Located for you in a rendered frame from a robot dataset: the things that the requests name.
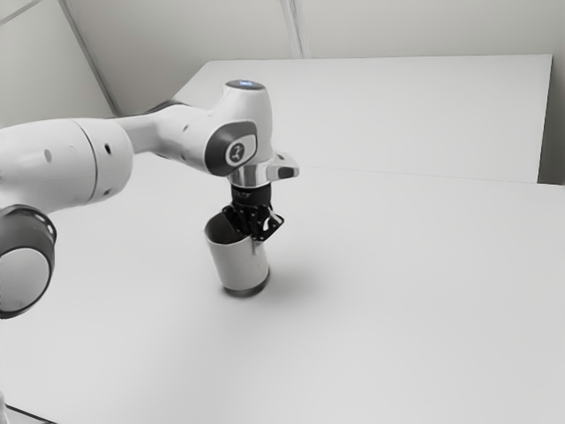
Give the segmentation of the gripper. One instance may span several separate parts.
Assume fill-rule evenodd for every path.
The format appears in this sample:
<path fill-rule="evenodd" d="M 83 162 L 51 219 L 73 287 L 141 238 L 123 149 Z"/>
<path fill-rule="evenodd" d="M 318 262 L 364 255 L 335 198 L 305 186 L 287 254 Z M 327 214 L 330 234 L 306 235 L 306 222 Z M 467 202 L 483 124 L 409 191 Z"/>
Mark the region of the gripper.
<path fill-rule="evenodd" d="M 272 207 L 272 186 L 258 187 L 230 186 L 231 203 L 222 209 L 222 214 L 237 233 L 248 236 L 251 230 L 252 254 L 260 244 L 269 239 L 283 224 L 284 218 Z M 250 230 L 243 208 L 251 208 Z"/>

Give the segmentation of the white cylindrical mug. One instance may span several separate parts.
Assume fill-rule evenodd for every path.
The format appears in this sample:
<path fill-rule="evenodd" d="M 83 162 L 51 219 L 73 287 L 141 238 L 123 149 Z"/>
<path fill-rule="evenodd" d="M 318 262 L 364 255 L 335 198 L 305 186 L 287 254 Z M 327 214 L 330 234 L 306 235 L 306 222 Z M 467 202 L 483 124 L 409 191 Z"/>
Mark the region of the white cylindrical mug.
<path fill-rule="evenodd" d="M 204 234 L 222 288 L 232 297 L 250 298 L 267 285 L 270 275 L 263 244 L 236 231 L 227 217 L 211 217 Z"/>

